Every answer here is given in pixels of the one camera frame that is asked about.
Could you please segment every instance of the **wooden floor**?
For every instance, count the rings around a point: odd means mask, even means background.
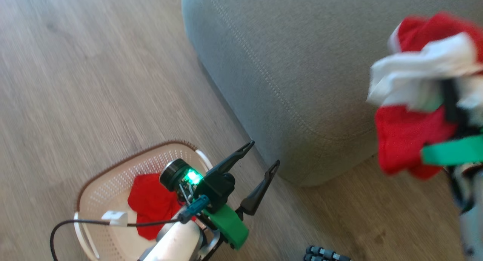
[[[248,140],[200,68],[180,0],[0,0],[1,260],[50,260],[50,231],[86,180],[173,138],[213,162]],[[263,171],[256,153],[236,165],[233,206]],[[355,261],[462,259],[445,177],[387,179],[375,158],[322,187],[277,178],[246,222],[246,246],[214,261],[298,261],[309,244]],[[71,226],[55,242],[61,261],[86,259]]]

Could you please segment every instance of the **basket handle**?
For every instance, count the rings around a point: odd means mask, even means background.
[[[196,150],[196,153],[202,158],[203,162],[205,163],[205,165],[207,167],[207,169],[205,170],[205,173],[207,173],[209,170],[211,170],[213,168],[213,165],[211,164],[208,157],[202,151]]]
[[[74,213],[74,220],[79,219],[79,212]],[[88,257],[90,261],[98,261],[100,259],[99,253],[97,249],[95,248],[94,243],[92,242],[92,237],[89,233],[89,230],[86,229],[85,227],[81,228],[80,223],[74,223],[74,230],[75,234],[77,235],[77,240],[79,240],[79,244],[81,245],[82,250]]]

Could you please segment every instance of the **black cable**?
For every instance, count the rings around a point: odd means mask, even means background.
[[[167,224],[167,223],[177,223],[180,220],[164,220],[164,221],[153,221],[152,223],[128,223],[128,227],[147,227],[147,226],[154,226],[154,225],[161,225],[161,224]],[[102,220],[64,220],[61,223],[58,223],[53,229],[52,232],[50,233],[50,253],[52,254],[52,259],[54,261],[58,261],[57,255],[55,254],[55,249],[54,249],[54,236],[55,232],[62,227],[63,225],[70,224],[70,223],[88,223],[88,224],[97,224],[97,225],[105,225],[109,226],[110,222],[109,221],[102,221]]]

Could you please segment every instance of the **green led light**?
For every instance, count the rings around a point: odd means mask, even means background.
[[[185,180],[187,180],[192,185],[198,185],[202,179],[203,176],[194,169],[188,170],[188,173],[186,173],[185,176]]]

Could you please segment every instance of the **clothing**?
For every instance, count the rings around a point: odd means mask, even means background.
[[[181,208],[175,192],[169,192],[160,182],[159,173],[134,178],[128,204],[137,213],[136,223],[170,220]],[[147,240],[155,239],[164,225],[137,227]]]
[[[469,110],[470,123],[483,125],[483,32],[446,13],[408,17],[388,46],[396,53],[371,67],[368,94],[368,102],[380,106],[379,163],[388,175],[408,170],[427,179],[441,167],[423,165],[421,149],[448,140],[457,129],[445,121],[439,80],[457,78],[458,106]]]

